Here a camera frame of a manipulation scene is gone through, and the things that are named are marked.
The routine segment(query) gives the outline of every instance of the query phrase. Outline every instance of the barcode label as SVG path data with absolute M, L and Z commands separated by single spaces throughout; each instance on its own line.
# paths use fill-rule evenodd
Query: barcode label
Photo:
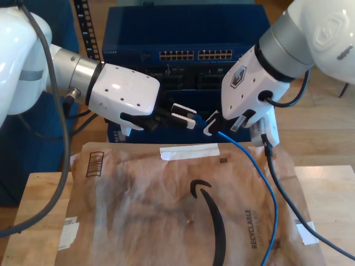
M 101 176 L 102 165 L 104 161 L 104 152 L 96 151 L 90 153 L 90 159 L 87 170 L 87 177 Z

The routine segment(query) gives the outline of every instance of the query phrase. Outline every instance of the blue cable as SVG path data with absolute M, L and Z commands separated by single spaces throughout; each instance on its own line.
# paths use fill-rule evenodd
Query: blue cable
M 230 137 L 228 137 L 227 135 L 223 134 L 222 132 L 218 132 L 218 135 L 220 135 L 221 137 L 225 138 L 227 141 L 233 143 L 235 146 L 240 148 L 249 157 L 250 161 L 253 163 L 253 165 L 255 166 L 255 168 L 257 170 L 257 172 L 259 173 L 261 178 L 264 180 L 265 185 L 267 186 L 268 190 L 270 191 L 270 195 L 272 197 L 273 205 L 275 207 L 275 216 L 274 216 L 274 221 L 273 221 L 273 231 L 272 231 L 271 241 L 269 243 L 269 246 L 267 248 L 267 251 L 266 251 L 265 256 L 264 256 L 264 258 L 262 260 L 262 263 L 261 263 L 261 266 L 264 266 L 266 261 L 267 261 L 268 256 L 270 255 L 271 248 L 273 246 L 273 243 L 274 243 L 275 237 L 276 237 L 277 219 L 278 219 L 278 206 L 277 206 L 277 202 L 276 202 L 276 196 L 273 193 L 269 182 L 266 180 L 265 176 L 261 172 L 259 166 L 257 165 L 257 163 L 254 160 L 254 158 L 251 156 L 251 154 L 243 146 L 241 146 L 238 142 L 236 142 L 235 140 L 231 139 Z

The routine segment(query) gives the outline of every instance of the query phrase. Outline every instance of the cable connector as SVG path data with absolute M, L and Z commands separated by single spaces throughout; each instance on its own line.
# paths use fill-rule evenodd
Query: cable connector
M 261 134 L 262 143 L 264 145 L 264 151 L 266 157 L 272 157 L 272 145 L 270 144 L 269 140 L 267 139 L 266 134 Z

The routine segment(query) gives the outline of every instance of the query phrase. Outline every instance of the black rubber band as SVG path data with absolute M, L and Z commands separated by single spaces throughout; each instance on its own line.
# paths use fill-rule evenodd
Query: black rubber band
M 85 98 L 85 105 L 88 105 L 89 106 L 89 102 L 90 102 L 90 96 L 91 96 L 91 92 L 93 91 L 93 87 L 94 87 L 94 84 L 95 82 L 97 81 L 100 73 L 101 73 L 101 70 L 103 68 L 103 64 L 102 63 L 99 63 L 95 70 L 94 70 L 94 74 L 93 76 L 91 77 L 91 80 L 90 80 L 90 83 L 89 83 L 89 87 L 88 87 L 88 91 L 87 91 L 87 96 Z

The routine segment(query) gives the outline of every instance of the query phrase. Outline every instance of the brown paper mailer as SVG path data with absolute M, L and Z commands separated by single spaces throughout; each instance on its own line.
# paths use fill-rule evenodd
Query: brown paper mailer
M 79 230 L 70 248 L 58 251 L 57 266 L 212 265 L 215 235 L 201 179 L 217 204 L 226 231 L 224 265 L 260 265 L 268 247 L 274 206 L 251 161 L 237 147 L 219 145 L 220 155 L 164 161 L 168 145 L 89 143 L 75 166 L 67 217 Z M 297 218 L 277 191 L 262 148 L 248 148 L 272 186 L 279 208 L 278 229 L 267 265 L 325 265 L 319 243 L 304 245 Z M 289 155 L 274 152 L 286 192 L 310 221 Z

